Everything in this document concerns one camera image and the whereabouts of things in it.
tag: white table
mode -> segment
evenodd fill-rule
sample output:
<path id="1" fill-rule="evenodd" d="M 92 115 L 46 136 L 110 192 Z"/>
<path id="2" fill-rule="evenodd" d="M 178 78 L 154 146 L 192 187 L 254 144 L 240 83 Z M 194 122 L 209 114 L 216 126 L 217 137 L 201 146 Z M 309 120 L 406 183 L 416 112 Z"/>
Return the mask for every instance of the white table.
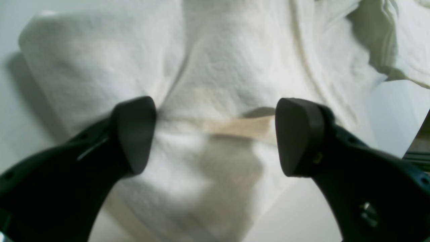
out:
<path id="1" fill-rule="evenodd" d="M 0 1 L 0 172 L 30 154 L 67 139 L 19 54 L 19 33 L 38 11 L 84 9 L 93 6 L 94 1 Z M 361 126 L 354 133 L 370 146 L 401 157 L 430 108 L 430 90 L 409 81 L 386 82 L 355 108 Z M 115 201 L 108 199 L 105 207 L 110 203 Z M 148 236 L 147 231 L 132 226 L 138 221 L 127 212 L 122 213 L 118 222 L 103 208 L 90 241 L 131 242 Z M 319 242 L 323 237 L 328 242 L 341 241 L 324 197 L 311 180 L 303 179 L 281 195 L 257 221 L 245 241 Z"/>

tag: white surface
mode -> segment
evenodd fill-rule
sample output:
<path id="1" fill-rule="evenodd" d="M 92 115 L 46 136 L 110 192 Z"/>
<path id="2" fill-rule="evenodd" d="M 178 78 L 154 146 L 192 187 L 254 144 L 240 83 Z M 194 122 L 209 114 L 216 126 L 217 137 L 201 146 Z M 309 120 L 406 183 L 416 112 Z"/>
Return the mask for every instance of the white surface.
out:
<path id="1" fill-rule="evenodd" d="M 4 170 L 21 158 L 56 142 L 64 140 L 67 136 L 62 127 L 55 120 L 45 120 L 35 113 L 46 112 L 52 117 L 52 110 L 42 109 L 33 111 L 34 108 L 44 107 L 38 102 L 46 102 L 40 92 L 32 89 L 29 100 L 23 98 L 22 92 L 28 87 L 28 80 L 25 84 L 18 85 L 17 78 L 10 73 L 10 60 L 18 52 L 17 39 L 21 29 L 29 21 L 31 16 L 43 9 L 70 10 L 78 9 L 81 3 L 87 1 L 25 1 L 9 0 L 0 2 L 0 154 L 2 155 L 1 169 Z M 22 73 L 20 78 L 30 78 L 29 75 Z M 373 147 L 380 148 L 397 156 L 402 156 L 406 151 L 413 137 L 417 133 L 422 121 L 430 107 L 429 91 L 416 84 L 406 81 L 395 81 L 384 83 L 379 86 L 369 97 L 363 100 L 356 109 L 359 110 L 364 120 L 358 130 L 354 133 Z M 46 131 L 44 125 L 57 125 L 58 132 L 52 134 Z M 294 190 L 297 196 L 304 195 L 303 191 L 313 190 L 315 186 L 307 181 L 301 182 L 298 190 Z M 290 241 L 301 241 L 306 233 L 315 230 L 315 241 L 318 241 L 318 233 L 335 228 L 334 220 L 331 223 L 321 221 L 319 216 L 314 216 L 315 220 L 300 220 L 304 214 L 302 211 L 312 211 L 311 214 L 327 216 L 329 209 L 324 205 L 324 201 L 318 193 L 312 193 L 311 198 L 304 198 L 303 202 L 299 199 L 292 199 L 294 196 L 284 194 L 281 199 L 257 222 L 249 233 L 249 241 L 262 241 L 270 239 L 282 241 L 284 237 L 282 223 L 297 225 L 297 233 L 290 236 Z M 125 229 L 115 225 L 116 221 L 109 214 L 99 217 L 95 225 L 97 230 L 109 228 L 111 235 L 106 238 L 93 236 L 93 240 L 104 241 L 124 241 L 131 239 Z M 338 240 L 338 234 L 333 235 L 333 241 Z"/>

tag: white cloth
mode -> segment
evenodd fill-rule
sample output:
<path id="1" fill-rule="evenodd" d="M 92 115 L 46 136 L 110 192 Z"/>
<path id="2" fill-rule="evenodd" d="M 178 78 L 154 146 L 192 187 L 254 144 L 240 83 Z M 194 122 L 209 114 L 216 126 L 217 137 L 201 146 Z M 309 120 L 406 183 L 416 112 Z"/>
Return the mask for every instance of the white cloth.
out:
<path id="1" fill-rule="evenodd" d="M 279 98 L 325 104 L 351 130 L 359 123 L 352 103 L 387 78 L 375 69 L 429 83 L 424 4 L 358 2 L 110 0 L 43 12 L 19 43 L 70 135 L 118 102 L 154 98 L 148 166 L 115 192 L 156 237 L 240 241 L 296 181 L 279 165 Z M 386 19 L 390 31 L 361 40 L 369 16 Z"/>

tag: black plastic arm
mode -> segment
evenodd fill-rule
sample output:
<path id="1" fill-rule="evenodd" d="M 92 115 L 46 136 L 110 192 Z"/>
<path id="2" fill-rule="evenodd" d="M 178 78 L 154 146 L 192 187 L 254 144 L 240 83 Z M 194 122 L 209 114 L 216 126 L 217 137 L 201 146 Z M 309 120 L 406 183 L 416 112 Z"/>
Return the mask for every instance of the black plastic arm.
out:
<path id="1" fill-rule="evenodd" d="M 15 242 L 85 242 L 112 186 L 141 173 L 156 121 L 150 97 L 123 102 L 111 117 L 0 176 L 0 230 Z"/>
<path id="2" fill-rule="evenodd" d="M 336 125 L 329 108 L 281 99 L 276 136 L 284 174 L 315 181 L 344 242 L 423 242 L 430 236 L 428 175 L 369 148 Z"/>

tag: white towel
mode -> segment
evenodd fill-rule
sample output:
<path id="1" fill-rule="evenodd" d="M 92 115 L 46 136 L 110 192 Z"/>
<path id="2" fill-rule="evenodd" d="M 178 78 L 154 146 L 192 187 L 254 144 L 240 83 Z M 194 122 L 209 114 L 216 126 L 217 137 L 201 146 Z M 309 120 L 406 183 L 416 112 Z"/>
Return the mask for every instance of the white towel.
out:
<path id="1" fill-rule="evenodd" d="M 115 192 L 158 239 L 240 241 L 296 181 L 279 165 L 279 98 L 328 105 L 352 130 L 352 104 L 385 74 L 429 83 L 430 48 L 417 33 L 430 25 L 424 4 L 358 2 L 109 0 L 88 11 L 43 12 L 19 42 L 70 135 L 118 102 L 154 98 L 148 166 Z M 373 18 L 387 19 L 385 41 L 360 39 Z"/>

